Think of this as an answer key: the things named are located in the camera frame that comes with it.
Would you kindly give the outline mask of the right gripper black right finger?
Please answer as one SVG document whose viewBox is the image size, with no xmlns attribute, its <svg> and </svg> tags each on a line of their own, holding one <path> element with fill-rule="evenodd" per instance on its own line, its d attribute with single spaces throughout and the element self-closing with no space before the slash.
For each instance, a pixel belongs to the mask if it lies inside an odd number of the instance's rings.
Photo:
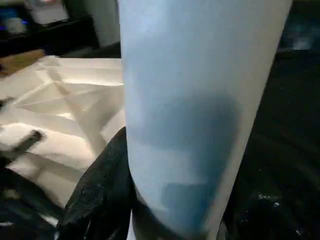
<svg viewBox="0 0 320 240">
<path fill-rule="evenodd" d="M 228 240 L 318 240 L 318 202 L 260 192 L 232 197 L 223 216 Z"/>
</svg>

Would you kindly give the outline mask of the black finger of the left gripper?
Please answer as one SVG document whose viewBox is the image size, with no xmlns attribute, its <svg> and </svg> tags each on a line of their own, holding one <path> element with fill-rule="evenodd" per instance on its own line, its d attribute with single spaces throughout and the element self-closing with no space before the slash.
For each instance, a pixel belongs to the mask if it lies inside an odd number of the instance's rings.
<svg viewBox="0 0 320 240">
<path fill-rule="evenodd" d="M 29 134 L 23 137 L 15 146 L 14 152 L 22 154 L 32 148 L 34 145 L 46 139 L 46 135 L 38 130 L 32 130 Z"/>
</svg>

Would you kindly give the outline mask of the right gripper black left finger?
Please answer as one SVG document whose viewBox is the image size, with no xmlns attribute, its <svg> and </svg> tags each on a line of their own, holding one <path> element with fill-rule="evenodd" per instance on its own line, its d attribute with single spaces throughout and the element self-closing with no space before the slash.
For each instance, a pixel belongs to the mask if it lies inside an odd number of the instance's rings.
<svg viewBox="0 0 320 240">
<path fill-rule="evenodd" d="M 78 181 L 57 224 L 56 239 L 127 239 L 134 198 L 122 127 Z"/>
</svg>

